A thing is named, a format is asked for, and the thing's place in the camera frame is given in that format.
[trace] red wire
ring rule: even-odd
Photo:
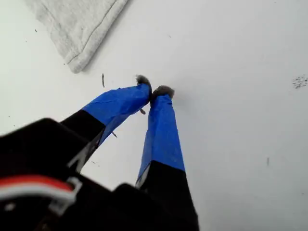
[[[58,189],[62,189],[62,190],[70,191],[70,192],[73,190],[72,186],[69,185],[68,183],[62,182],[54,178],[40,176],[40,175],[25,175],[25,176],[14,176],[14,177],[2,178],[0,179],[0,188],[18,185],[18,184],[27,184],[27,183],[46,184],[54,188],[58,188]]]

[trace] small black crumb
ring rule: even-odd
[[[105,84],[104,84],[104,73],[102,73],[102,83],[103,83],[103,87],[105,88]]]

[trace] debris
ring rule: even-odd
[[[293,79],[293,87],[295,89],[300,89],[308,84],[308,77],[306,75],[301,75]]]
[[[104,73],[102,73],[102,83],[103,83],[103,87],[105,88],[105,84],[104,84]]]

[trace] gray fuzzy tip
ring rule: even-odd
[[[145,83],[150,85],[150,81],[148,80],[148,78],[141,75],[136,75],[136,81],[137,84]]]
[[[168,86],[159,86],[152,94],[152,100],[155,100],[159,95],[169,95],[170,98],[174,96],[174,90]]]
[[[136,75],[136,81],[137,81],[137,85],[139,85],[141,83],[145,83],[145,84],[149,85],[150,94],[152,94],[152,86],[151,86],[150,81],[148,80],[147,77],[142,76],[142,75]]]

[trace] dust speck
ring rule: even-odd
[[[103,83],[103,87],[105,88],[105,84],[104,84],[104,73],[102,73],[102,83]]]
[[[293,87],[295,89],[300,89],[302,87],[305,87],[307,86],[307,83],[308,83],[308,78],[306,77],[306,75],[298,76],[295,79],[293,79],[293,82],[292,82]]]

